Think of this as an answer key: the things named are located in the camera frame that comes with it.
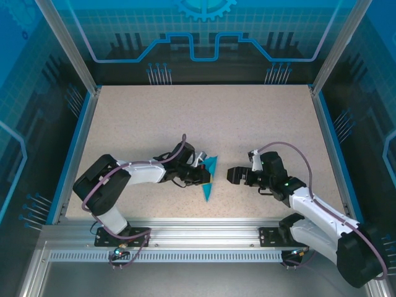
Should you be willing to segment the aluminium mounting rail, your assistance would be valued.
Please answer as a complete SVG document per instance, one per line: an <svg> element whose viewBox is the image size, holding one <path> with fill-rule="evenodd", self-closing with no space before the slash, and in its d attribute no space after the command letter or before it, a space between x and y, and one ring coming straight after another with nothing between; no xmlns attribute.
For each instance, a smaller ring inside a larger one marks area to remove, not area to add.
<svg viewBox="0 0 396 297"><path fill-rule="evenodd" d="M129 223L152 229L150 249L258 249L258 229L277 227L279 218L136 218ZM93 249L92 222L66 220L45 225L37 248Z"/></svg>

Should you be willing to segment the aluminium frame post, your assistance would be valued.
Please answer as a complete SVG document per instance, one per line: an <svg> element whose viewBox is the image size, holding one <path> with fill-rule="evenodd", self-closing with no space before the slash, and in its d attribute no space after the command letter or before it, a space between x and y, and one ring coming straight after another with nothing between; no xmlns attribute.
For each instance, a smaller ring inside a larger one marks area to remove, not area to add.
<svg viewBox="0 0 396 297"><path fill-rule="evenodd" d="M322 67L320 68L318 75L316 76L314 83L311 87L312 97L318 97L319 92L322 90L327 79L331 75L335 68L338 60L340 59L345 48L352 39L358 25L366 14L372 0L356 0L348 18L346 19L340 33L333 47L331 48L328 56L326 57Z"/></svg>
<svg viewBox="0 0 396 297"><path fill-rule="evenodd" d="M35 0L35 3L46 19L67 57L69 58L73 68L75 69L85 88L91 95L96 95L98 91L97 84L89 72L83 57L76 47L54 4L51 0Z"/></svg>

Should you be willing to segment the aluminium table side rail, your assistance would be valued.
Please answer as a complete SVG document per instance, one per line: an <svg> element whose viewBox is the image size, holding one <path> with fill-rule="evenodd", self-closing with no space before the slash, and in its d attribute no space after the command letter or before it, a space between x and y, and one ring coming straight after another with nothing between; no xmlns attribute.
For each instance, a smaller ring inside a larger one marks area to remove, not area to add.
<svg viewBox="0 0 396 297"><path fill-rule="evenodd" d="M87 94L66 155L53 201L46 219L47 225L58 224L62 211L67 208L72 195L72 187L77 176L89 129L92 123L100 91L96 95Z"/></svg>
<svg viewBox="0 0 396 297"><path fill-rule="evenodd" d="M308 85L312 102L322 131L327 153L337 183L343 208L350 217L364 223L363 213L359 205L350 174L338 141L333 121L322 92L314 94L311 85Z"/></svg>

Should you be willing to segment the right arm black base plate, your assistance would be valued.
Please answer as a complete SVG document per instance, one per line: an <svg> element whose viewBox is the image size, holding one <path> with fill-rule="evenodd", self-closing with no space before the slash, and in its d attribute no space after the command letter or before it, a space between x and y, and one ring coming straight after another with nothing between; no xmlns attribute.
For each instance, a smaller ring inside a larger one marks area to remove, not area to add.
<svg viewBox="0 0 396 297"><path fill-rule="evenodd" d="M305 247L305 244L295 241L289 231L281 227L260 227L258 229L260 246L262 248L292 248Z"/></svg>

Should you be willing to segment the blue paper sheet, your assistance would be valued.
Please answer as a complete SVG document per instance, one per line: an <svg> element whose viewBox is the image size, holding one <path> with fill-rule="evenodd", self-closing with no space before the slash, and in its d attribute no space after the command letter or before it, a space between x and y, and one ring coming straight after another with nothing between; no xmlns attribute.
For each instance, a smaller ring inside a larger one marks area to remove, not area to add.
<svg viewBox="0 0 396 297"><path fill-rule="evenodd" d="M214 180L215 172L216 172L216 168L217 168L217 160L218 160L217 156L207 157L205 159L205 161L203 161L202 163L199 164L199 165L205 166L205 169L212 174L213 180ZM210 199L211 192L212 192L212 186L213 186L213 184L209 185L209 186L202 187L206 202L208 202Z"/></svg>

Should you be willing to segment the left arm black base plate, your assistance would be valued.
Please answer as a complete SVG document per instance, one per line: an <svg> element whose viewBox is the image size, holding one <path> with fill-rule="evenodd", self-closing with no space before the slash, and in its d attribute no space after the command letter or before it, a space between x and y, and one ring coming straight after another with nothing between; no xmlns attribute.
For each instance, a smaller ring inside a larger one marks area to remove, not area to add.
<svg viewBox="0 0 396 297"><path fill-rule="evenodd" d="M150 228L142 227L142 228L135 228L128 226L125 230L123 230L120 236L127 236L131 237L133 235L138 235L140 233L144 233L145 231L150 231ZM117 247L122 243L126 243L128 247L137 248L142 245L144 239L147 235L143 235L136 239L130 239L129 241L118 239L111 236L103 227L97 229L96 238L94 242L94 246L96 247Z"/></svg>

